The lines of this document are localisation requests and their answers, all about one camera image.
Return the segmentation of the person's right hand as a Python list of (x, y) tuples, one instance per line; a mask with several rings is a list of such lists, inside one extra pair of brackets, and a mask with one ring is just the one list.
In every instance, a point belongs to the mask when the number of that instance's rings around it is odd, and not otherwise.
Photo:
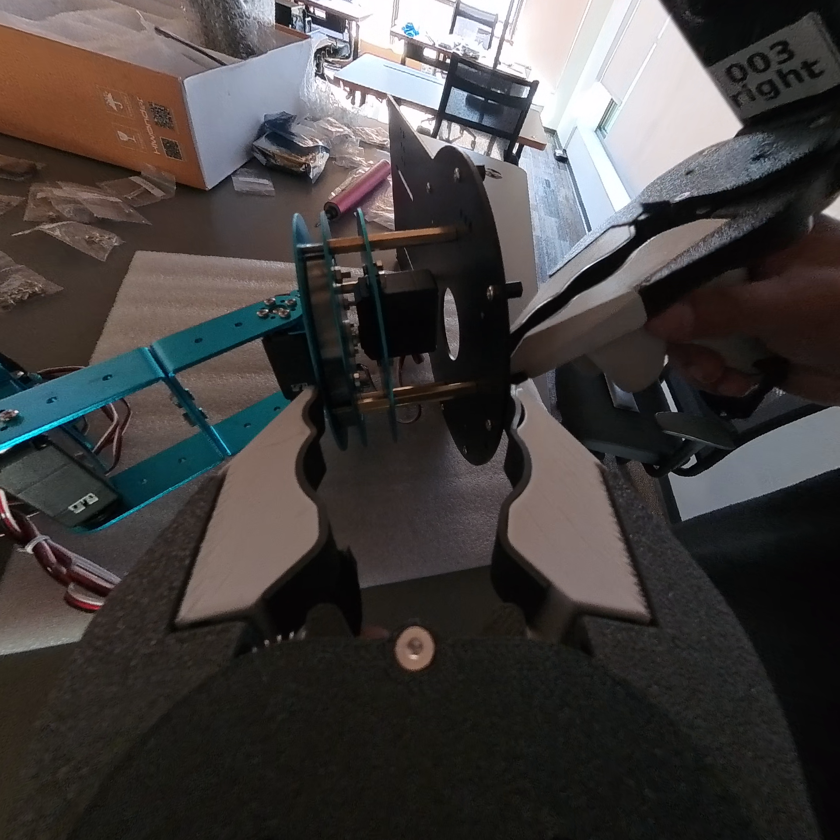
[(743, 335), (786, 362), (782, 391), (839, 405), (839, 223), (819, 216), (811, 232), (752, 268), (740, 286), (706, 285), (651, 318), (668, 359), (702, 391), (741, 397), (758, 378), (729, 366), (703, 340)]

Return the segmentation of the white foam sheet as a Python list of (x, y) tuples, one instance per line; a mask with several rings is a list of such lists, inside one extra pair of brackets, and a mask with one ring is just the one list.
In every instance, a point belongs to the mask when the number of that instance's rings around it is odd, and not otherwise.
[[(139, 251), (133, 257), (91, 362), (151, 345), (226, 312), (295, 287), (292, 264)], [(186, 385), (209, 419), (232, 416), (277, 389), (259, 342), (186, 371)], [(120, 466), (139, 463), (195, 430), (164, 385), (129, 397), (133, 418)], [(449, 436), (442, 408), (426, 405), (418, 422), (392, 439), (386, 416), (366, 420), (367, 445), (353, 432), (342, 451), (322, 437), (319, 489), (332, 533), (349, 546), (363, 587), (489, 565), (501, 503), (506, 444), (486, 465), (469, 464)], [(176, 517), (198, 479), (121, 522), (80, 538), (80, 553), (124, 575)]]

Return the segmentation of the black background chair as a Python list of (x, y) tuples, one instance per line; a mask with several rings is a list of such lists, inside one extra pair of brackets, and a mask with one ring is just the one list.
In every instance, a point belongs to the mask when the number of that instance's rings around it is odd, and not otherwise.
[(499, 23), (499, 13), (466, 1), (455, 1), (448, 33), (488, 51)]

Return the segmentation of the black office chair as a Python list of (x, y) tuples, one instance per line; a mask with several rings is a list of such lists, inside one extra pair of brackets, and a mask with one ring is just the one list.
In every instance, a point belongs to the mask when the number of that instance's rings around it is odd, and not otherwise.
[(555, 405), (560, 421), (599, 459), (637, 462), (652, 481), (671, 522), (685, 521), (708, 506), (683, 496), (678, 479), (694, 481), (720, 463), (731, 450), (667, 434), (657, 420), (664, 414), (686, 414), (712, 432), (722, 432), (739, 447), (806, 416), (812, 406), (778, 389), (744, 397), (697, 390), (669, 364), (657, 381), (640, 392), (625, 392), (583, 362), (554, 371)]

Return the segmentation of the grey background table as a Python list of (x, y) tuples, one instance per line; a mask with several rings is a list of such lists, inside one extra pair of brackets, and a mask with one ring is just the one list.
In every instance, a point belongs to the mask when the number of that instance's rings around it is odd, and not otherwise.
[[(462, 65), (476, 65), (481, 71), (495, 74), (504, 81), (520, 81), (529, 85), (528, 81), (513, 76), (502, 70), (493, 70), (488, 66), (474, 61), (462, 60)], [(371, 95), (377, 99), (391, 96), (400, 106), (418, 110), (428, 115), (436, 115), (441, 97), (445, 89), (445, 80), (432, 77), (420, 70), (414, 70), (393, 61), (365, 54), (352, 61), (339, 71), (334, 81), (353, 96), (360, 94), (360, 104), (364, 105), (365, 98)], [(548, 138), (543, 129), (539, 111), (532, 105), (528, 116), (524, 120), (520, 131), (520, 146), (543, 151), (547, 147)]]

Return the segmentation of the bubble wrap roll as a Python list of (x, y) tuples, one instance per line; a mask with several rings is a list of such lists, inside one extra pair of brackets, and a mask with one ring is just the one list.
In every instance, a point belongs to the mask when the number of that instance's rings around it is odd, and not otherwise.
[(246, 59), (308, 39), (308, 35), (276, 22), (274, 1), (217, 3), (224, 51)]

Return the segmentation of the thin metal tool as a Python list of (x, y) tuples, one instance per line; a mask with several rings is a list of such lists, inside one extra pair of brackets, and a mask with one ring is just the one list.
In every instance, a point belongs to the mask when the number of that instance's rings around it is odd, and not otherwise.
[(182, 38), (182, 37), (172, 33), (171, 31), (169, 31), (165, 28), (162, 28), (160, 26), (157, 26), (157, 25), (153, 26), (153, 31), (158, 36), (161, 36), (163, 38), (174, 41), (176, 44), (191, 50), (192, 53), (194, 53), (198, 56), (202, 56), (203, 58), (213, 62), (217, 66), (228, 67), (228, 66), (231, 66), (233, 64), (239, 63), (239, 61), (241, 60), (241, 59), (234, 58), (232, 56), (228, 56), (226, 54), (218, 53), (214, 50), (207, 49), (207, 48), (201, 47), (199, 45), (196, 45), (192, 41), (189, 41), (185, 38)]

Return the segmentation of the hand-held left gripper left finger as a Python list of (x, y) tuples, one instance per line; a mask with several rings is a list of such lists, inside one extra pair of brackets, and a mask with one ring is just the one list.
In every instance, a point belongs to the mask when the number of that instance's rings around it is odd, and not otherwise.
[(320, 394), (308, 386), (230, 461), (175, 627), (247, 621), (274, 640), (331, 604), (359, 634), (355, 560), (335, 542), (317, 492), (326, 471), (323, 432)]

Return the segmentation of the pile of small screw bags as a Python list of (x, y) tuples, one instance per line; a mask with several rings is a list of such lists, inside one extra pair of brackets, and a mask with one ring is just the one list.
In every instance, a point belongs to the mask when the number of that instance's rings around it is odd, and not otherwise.
[(140, 208), (173, 198), (176, 192), (175, 177), (148, 164), (139, 174), (95, 185), (44, 181), (44, 169), (43, 163), (2, 154), (2, 179), (28, 184), (26, 197), (1, 195), (2, 214), (21, 206), (30, 226), (17, 237), (41, 233), (100, 262), (124, 242), (103, 224), (149, 224)]

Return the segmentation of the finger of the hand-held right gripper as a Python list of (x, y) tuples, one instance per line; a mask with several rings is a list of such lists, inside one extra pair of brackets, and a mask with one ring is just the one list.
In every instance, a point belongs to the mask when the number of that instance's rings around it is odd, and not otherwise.
[(724, 223), (698, 219), (648, 240), (608, 278), (529, 330), (511, 355), (511, 373), (540, 375), (641, 329), (647, 321), (643, 280)]
[(549, 275), (575, 277), (603, 264), (615, 271), (650, 238), (650, 210), (622, 208), (579, 240)]

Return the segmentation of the orange and white cardboard box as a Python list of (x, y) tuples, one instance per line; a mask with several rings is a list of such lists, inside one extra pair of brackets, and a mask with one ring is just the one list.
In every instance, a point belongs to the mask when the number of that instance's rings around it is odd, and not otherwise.
[(217, 3), (2, 1), (2, 132), (214, 187), (247, 162), (264, 115), (302, 113), (313, 50), (217, 66), (153, 31), (231, 56)]

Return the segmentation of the maroon electric screwdriver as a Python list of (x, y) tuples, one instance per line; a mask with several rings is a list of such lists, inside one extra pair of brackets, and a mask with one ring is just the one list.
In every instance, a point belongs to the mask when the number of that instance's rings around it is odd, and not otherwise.
[(386, 181), (392, 172), (390, 161), (378, 161), (361, 167), (338, 188), (323, 205), (329, 221), (340, 218), (361, 206), (362, 201)]

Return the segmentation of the blue toy robot arm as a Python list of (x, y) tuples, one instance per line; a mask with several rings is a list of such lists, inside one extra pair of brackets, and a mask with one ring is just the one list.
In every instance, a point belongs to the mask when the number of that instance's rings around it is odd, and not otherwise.
[[(338, 237), (325, 213), (310, 234), (292, 218), (296, 290), (168, 335), (100, 364), (48, 377), (2, 359), (2, 534), (35, 556), (93, 612), (119, 578), (56, 545), (27, 512), (95, 531), (226, 465), (308, 386), (324, 429), (346, 449), (365, 419), (443, 406), (459, 453), (482, 466), (497, 451), (510, 401), (510, 298), (486, 171), (460, 148), (434, 155), (392, 99), (389, 112), (396, 229)], [(180, 377), (259, 342), (276, 390), (224, 419), (209, 419)], [(129, 397), (164, 385), (195, 431), (120, 469), (133, 418)]]

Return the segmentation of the crumpled clear plastic wrap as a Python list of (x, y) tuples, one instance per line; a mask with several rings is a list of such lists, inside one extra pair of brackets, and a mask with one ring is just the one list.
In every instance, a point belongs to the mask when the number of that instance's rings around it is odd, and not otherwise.
[[(301, 101), (303, 125), (329, 143), (328, 163), (345, 171), (342, 181), (329, 192), (330, 198), (361, 167), (383, 160), (392, 161), (387, 124), (373, 120), (366, 107), (356, 108), (350, 104), (337, 87), (316, 73), (320, 54), (319, 50), (311, 51)], [(357, 209), (364, 211), (369, 221), (394, 229), (392, 173), (358, 208), (341, 217), (349, 217)]]

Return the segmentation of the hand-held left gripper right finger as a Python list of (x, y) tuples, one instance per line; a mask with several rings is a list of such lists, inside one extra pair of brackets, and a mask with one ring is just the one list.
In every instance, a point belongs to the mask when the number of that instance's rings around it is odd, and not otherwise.
[(653, 614), (602, 464), (543, 405), (511, 390), (502, 503), (490, 578), (530, 635), (559, 642), (582, 616), (650, 625)]

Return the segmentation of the silver foil bag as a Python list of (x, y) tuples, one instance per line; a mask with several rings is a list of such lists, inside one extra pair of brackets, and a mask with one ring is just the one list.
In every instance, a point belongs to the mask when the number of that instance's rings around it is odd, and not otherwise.
[(264, 115), (251, 151), (262, 165), (304, 175), (310, 183), (320, 178), (330, 155), (329, 143), (288, 112)]

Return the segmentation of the black mesh chair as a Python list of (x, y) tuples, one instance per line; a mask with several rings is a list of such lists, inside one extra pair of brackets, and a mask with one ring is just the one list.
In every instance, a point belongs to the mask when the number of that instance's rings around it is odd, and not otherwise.
[(538, 87), (538, 80), (453, 54), (431, 136), (438, 137), (443, 123), (483, 132), (506, 141), (503, 160), (518, 165), (522, 154), (519, 137)]

